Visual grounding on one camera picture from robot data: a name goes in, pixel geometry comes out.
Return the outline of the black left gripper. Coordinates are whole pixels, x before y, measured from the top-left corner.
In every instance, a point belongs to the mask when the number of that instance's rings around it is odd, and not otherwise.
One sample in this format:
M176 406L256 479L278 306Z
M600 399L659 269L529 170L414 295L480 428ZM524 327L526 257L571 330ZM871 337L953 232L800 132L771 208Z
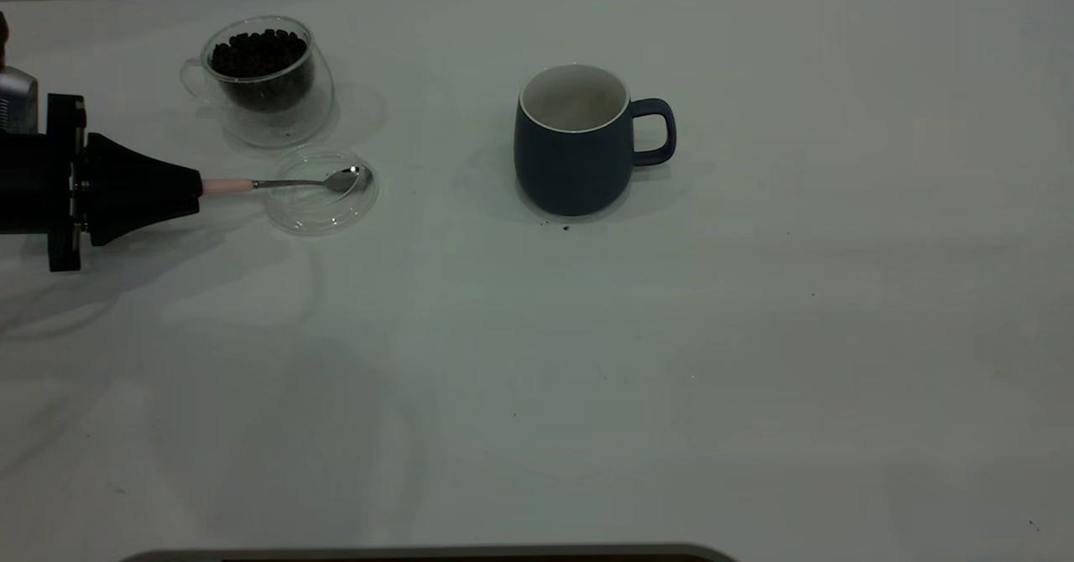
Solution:
M200 213L202 176L124 147L86 138L83 96L50 93L45 133L1 136L1 233L47 236L50 272L81 270L78 165L86 152L86 222L93 247Z

